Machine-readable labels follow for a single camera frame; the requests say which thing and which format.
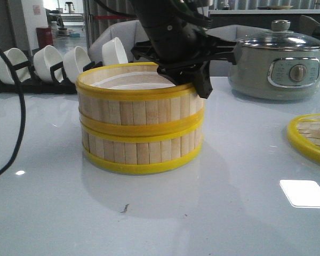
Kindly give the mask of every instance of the white bowl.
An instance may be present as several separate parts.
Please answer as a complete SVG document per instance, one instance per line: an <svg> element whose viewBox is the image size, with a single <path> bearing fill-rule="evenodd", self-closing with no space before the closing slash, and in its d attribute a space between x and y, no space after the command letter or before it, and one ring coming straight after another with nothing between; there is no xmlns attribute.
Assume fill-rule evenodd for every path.
<svg viewBox="0 0 320 256"><path fill-rule="evenodd" d="M37 75L41 80L47 83L53 83L50 67L62 61L62 56L52 45L47 45L46 47L42 48L33 57L33 64ZM57 69L54 72L54 76L58 82L61 82L63 80L61 69Z"/></svg>
<svg viewBox="0 0 320 256"><path fill-rule="evenodd" d="M25 54L18 48L11 48L4 52L7 58L10 60L12 65L16 65L27 61L27 57ZM23 82L29 78L31 78L31 74L27 67L16 70L19 81ZM14 80L11 76L11 72L4 62L4 60L0 57L0 80L5 84L14 84Z"/></svg>
<svg viewBox="0 0 320 256"><path fill-rule="evenodd" d="M80 46L76 46L63 57L65 73L72 83L76 82L83 68L91 62L87 52Z"/></svg>
<svg viewBox="0 0 320 256"><path fill-rule="evenodd" d="M118 37L102 46L102 58L105 66L128 63L127 54Z"/></svg>

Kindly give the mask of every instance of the floor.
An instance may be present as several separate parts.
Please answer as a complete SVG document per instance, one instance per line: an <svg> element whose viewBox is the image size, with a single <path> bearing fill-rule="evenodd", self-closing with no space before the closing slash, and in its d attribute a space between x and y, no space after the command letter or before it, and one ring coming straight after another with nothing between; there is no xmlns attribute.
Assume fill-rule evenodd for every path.
<svg viewBox="0 0 320 256"><path fill-rule="evenodd" d="M54 38L53 46L60 52L60 54L63 56L76 46L81 46L87 50L85 28L81 26L72 26L67 28L73 30L74 33L79 33L80 37L57 36Z"/></svg>

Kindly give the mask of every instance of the yellow rim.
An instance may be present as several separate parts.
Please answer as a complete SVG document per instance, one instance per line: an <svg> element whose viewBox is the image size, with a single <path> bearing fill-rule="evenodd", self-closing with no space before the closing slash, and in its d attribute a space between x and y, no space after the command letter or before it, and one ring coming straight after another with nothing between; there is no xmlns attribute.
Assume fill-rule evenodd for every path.
<svg viewBox="0 0 320 256"><path fill-rule="evenodd" d="M297 124L300 122L320 122L320 119L313 118L317 116L320 116L320 114L298 116L291 120L287 126L287 138L298 151L320 163L320 146L310 142L297 129Z"/></svg>
<svg viewBox="0 0 320 256"><path fill-rule="evenodd" d="M96 121L85 116L81 111L79 111L79 120L81 123L94 131L116 136L128 135L136 137L165 135L179 132L191 127L193 124L203 119L203 116L204 107L191 116L167 123L149 125L116 125Z"/></svg>
<svg viewBox="0 0 320 256"><path fill-rule="evenodd" d="M107 100L119 100L119 101L147 101L157 99L170 99L175 97L183 96L187 93L195 92L192 83L177 85L174 87L151 89L151 90L112 90L94 87L82 82L83 78L87 75L93 74L104 69L113 69L120 67L135 67L135 66L157 66L152 62L137 62L118 64L111 66L104 66L99 68L90 69L86 72L81 73L76 81L77 92L94 97L97 99Z"/></svg>
<svg viewBox="0 0 320 256"><path fill-rule="evenodd" d="M104 160L99 158L93 154L91 154L84 146L84 152L86 156L99 167L106 168L119 173L126 174L151 174L157 172L169 171L175 168L178 168L188 162L190 162L193 158L197 156L200 149L202 147L202 143L200 143L194 150L190 153L166 162L155 163L155 164L120 164L114 163L111 161Z"/></svg>
<svg viewBox="0 0 320 256"><path fill-rule="evenodd" d="M135 143L143 143L143 142L155 142L155 141L163 141L163 140L171 140L174 138L178 138L181 136L184 136L195 129L197 129L199 126L201 126L203 122L203 118L198 120L195 124L192 124L190 127L177 131L177 132L172 132L172 133L167 133L164 135L154 135L154 136L147 136L147 137L132 137L132 136L116 136L112 134L106 134L106 133L101 133L97 132L89 127L87 127L85 124L82 124L82 128L89 134L94 135L98 138L102 138L105 140L110 140L110 141L118 141L118 142L135 142Z"/></svg>

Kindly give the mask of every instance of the lid knob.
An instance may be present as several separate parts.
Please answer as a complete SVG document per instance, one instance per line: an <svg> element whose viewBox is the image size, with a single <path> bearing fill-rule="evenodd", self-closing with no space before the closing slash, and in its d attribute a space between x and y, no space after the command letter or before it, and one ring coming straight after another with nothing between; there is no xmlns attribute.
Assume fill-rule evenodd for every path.
<svg viewBox="0 0 320 256"><path fill-rule="evenodd" d="M290 27L288 20L274 20L271 22L272 31L287 31Z"/></svg>

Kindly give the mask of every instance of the white table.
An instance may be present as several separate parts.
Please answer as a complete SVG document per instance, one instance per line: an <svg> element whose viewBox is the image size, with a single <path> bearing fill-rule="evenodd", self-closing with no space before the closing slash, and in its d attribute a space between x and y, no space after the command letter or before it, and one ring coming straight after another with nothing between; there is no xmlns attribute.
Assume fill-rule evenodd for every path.
<svg viewBox="0 0 320 256"><path fill-rule="evenodd" d="M25 137L0 177L0 255L320 255L320 208L293 207L280 187L320 186L320 165L285 137L291 119L320 113L320 91L276 102L212 82L199 156L141 176L83 156L77 96L26 95ZM18 97L0 95L0 167L19 120Z"/></svg>

